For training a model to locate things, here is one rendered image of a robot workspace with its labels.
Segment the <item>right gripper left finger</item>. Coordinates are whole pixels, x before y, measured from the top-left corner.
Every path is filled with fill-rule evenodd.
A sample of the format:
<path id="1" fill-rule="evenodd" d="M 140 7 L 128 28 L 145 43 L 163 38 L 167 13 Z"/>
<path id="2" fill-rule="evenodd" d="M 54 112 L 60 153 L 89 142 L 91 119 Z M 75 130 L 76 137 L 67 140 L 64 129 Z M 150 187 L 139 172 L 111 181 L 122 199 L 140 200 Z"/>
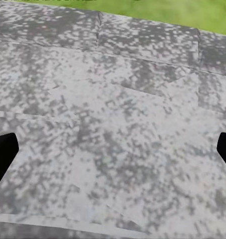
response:
<path id="1" fill-rule="evenodd" d="M 19 151 L 15 133 L 0 136 L 0 181 Z"/>

